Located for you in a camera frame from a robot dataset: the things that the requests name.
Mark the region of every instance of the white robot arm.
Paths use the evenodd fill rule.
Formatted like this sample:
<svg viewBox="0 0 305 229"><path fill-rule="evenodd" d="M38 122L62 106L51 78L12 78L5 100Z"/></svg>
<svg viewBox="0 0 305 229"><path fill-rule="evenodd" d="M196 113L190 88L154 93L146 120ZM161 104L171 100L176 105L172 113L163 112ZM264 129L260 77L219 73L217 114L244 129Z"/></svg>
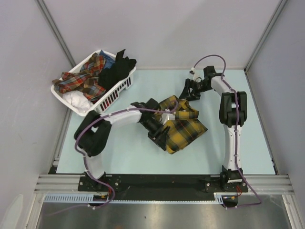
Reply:
<svg viewBox="0 0 305 229"><path fill-rule="evenodd" d="M198 100L200 93L212 89L220 95L219 119L224 125L225 134L225 157L221 176L224 176L226 183L241 182L242 177L239 171L243 171L240 160L240 136L242 126L247 119L247 94L233 90L224 80L222 73L216 73L214 66L207 66L203 72L204 79L194 77L194 80L185 80L179 99ZM194 68L190 73L195 75ZM238 106L236 106L234 91L237 95Z"/></svg>
<svg viewBox="0 0 305 229"><path fill-rule="evenodd" d="M239 173L239 171L242 172L239 150L240 136L242 126L247 119L246 93L237 92L238 107L236 107L234 93L222 80L220 74L216 73L214 67L208 66L203 71L204 79L201 81L186 79L184 90L179 99L198 100L200 99L201 92L211 89L217 91L221 96L219 119L224 125L225 133L225 157L221 176L225 183L239 183L242 181ZM132 103L127 109L108 114L103 119L101 119L99 113L95 111L89 112L77 129L74 138L79 139L77 142L78 147L86 152L88 167L94 177L99 178L104 174L100 164L101 160L98 158L106 146L112 127L120 127L130 123L141 123L149 131L148 137L160 148L166 150L166 137L169 127L164 129L163 125L168 120L174 120L175 115L167 112L163 114L162 121L159 122L154 118L154 112L158 109L158 102L150 99L147 103ZM92 125L92 127L97 128L95 132L91 128L83 132L86 127L90 126L97 119L101 120Z"/></svg>

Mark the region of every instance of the white cloth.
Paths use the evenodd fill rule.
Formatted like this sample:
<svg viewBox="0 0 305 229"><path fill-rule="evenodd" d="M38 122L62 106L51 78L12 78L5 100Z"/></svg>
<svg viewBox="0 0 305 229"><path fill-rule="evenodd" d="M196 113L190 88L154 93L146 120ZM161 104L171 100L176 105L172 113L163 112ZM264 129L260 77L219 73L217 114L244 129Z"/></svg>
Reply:
<svg viewBox="0 0 305 229"><path fill-rule="evenodd" d="M77 108L81 113L87 112L93 106L93 103L91 103L80 91L66 92L63 94L62 98Z"/></svg>

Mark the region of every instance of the plaid shirt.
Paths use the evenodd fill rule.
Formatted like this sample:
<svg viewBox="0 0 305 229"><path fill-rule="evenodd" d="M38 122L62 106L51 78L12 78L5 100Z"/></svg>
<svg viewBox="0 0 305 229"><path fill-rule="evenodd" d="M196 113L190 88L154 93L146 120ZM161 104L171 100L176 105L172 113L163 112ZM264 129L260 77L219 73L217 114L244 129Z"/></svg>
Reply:
<svg viewBox="0 0 305 229"><path fill-rule="evenodd" d="M159 103L161 110L173 109L175 105L174 101L179 102L175 115L176 120L167 121L164 125L164 128L167 126L170 127L166 139L166 150L170 154L185 148L193 140L208 130L197 119L199 111L191 108L188 101L178 100L175 95ZM157 120L160 120L161 114L156 113L155 117Z"/></svg>
<svg viewBox="0 0 305 229"><path fill-rule="evenodd" d="M103 56L94 53L92 57L81 67L79 73L62 73L62 80L53 80L55 89L60 93L69 91L81 91L91 100L99 100L106 90L98 85L98 75L103 69L106 60Z"/></svg>

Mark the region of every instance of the laundry basket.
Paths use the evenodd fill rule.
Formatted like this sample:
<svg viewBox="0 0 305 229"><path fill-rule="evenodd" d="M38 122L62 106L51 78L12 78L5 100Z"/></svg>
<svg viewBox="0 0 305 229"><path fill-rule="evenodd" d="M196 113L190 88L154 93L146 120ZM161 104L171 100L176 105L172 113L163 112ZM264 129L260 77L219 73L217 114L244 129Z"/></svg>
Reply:
<svg viewBox="0 0 305 229"><path fill-rule="evenodd" d="M86 59L84 59L82 62L80 62L78 65L76 65L74 68L72 68L69 72L70 73L79 73L81 67L84 65L84 63L86 63L90 57L94 54L94 53L100 53L101 50L97 50L93 53L91 53ZM112 53L109 52L105 52L105 54L115 58L115 55L113 55ZM81 113L78 111L78 109L76 109L74 106L72 106L71 104L69 104L67 101L65 101L62 98L62 93L56 91L54 89L54 85L51 86L51 92L53 93L53 95L59 100L61 101L63 104L65 104L68 108L70 108L72 111L74 111L75 113L77 113L80 116L86 116L90 111L95 110L98 113L102 113L104 111L106 111L111 104L114 103L114 101L116 101L119 97L120 97L120 92L123 89L128 89L132 84L133 84L133 73L135 71L135 67L129 72L129 75L127 78L119 81L112 89L110 89L102 98L100 98L87 112L85 113Z"/></svg>

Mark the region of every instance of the yellow plaid shirt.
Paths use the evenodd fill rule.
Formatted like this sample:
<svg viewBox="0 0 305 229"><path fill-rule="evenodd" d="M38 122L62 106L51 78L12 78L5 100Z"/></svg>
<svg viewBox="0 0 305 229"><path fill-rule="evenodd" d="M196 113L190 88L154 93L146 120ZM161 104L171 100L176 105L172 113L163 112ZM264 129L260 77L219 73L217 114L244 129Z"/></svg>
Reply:
<svg viewBox="0 0 305 229"><path fill-rule="evenodd" d="M159 103L161 110L173 109L175 101L179 102L175 115L176 120L167 121L164 125L164 128L167 126L170 127L166 139L166 150L170 154L185 148L193 140L208 130L197 119L199 111L193 109L188 101L178 100L175 95ZM155 118L160 120L161 114L155 113Z"/></svg>

